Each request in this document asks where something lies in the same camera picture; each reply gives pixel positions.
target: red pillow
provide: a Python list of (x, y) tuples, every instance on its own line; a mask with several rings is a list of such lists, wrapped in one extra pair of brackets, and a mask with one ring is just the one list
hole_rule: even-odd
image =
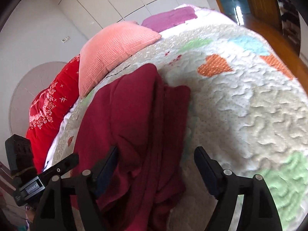
[(31, 142), (33, 161), (38, 173), (44, 169), (49, 148), (59, 132), (64, 116), (79, 97), (79, 61), (80, 55), (77, 55), (66, 64), (30, 106), (30, 127), (26, 138)]

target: quilted bedspread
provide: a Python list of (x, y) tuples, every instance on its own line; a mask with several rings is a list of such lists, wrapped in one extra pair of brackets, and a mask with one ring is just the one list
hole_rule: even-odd
[[(203, 26), (162, 39), (122, 63), (79, 100), (53, 163), (73, 152), (98, 89), (148, 62), (170, 86), (191, 89), (181, 160), (187, 191), (172, 210), (168, 229), (204, 230), (215, 208), (193, 160), (194, 149), (203, 146), (237, 175), (263, 175), (283, 230), (296, 230), (308, 212), (307, 96), (266, 40), (243, 27)], [(236, 230), (241, 203), (239, 197), (230, 230)]]

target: wooden door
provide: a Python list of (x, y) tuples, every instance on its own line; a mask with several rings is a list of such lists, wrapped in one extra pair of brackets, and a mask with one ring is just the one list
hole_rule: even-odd
[(248, 0), (251, 14), (282, 31), (280, 10), (277, 0)]

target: beige circular panel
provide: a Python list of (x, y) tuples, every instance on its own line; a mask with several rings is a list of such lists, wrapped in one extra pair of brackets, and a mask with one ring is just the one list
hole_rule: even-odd
[(10, 104), (11, 134), (25, 136), (29, 127), (29, 108), (39, 92), (47, 88), (65, 62), (47, 62), (31, 69), (17, 85)]

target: purple pillow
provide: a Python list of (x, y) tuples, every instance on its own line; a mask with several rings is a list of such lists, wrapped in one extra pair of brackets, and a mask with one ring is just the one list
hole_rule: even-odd
[(183, 7), (150, 16), (142, 22), (141, 26), (150, 28), (159, 33), (195, 18), (197, 18), (197, 16), (192, 7)]

